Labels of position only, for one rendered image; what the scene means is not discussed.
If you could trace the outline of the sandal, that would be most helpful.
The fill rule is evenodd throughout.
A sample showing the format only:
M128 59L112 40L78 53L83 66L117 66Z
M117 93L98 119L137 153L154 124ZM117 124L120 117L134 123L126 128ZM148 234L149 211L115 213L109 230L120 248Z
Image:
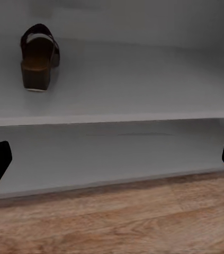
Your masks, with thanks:
M45 34L47 38L37 37L28 42L30 34ZM23 61L21 62L24 88L33 91L46 91L50 84L52 67L60 65L60 50L51 32L44 24L36 24L21 36L20 47Z

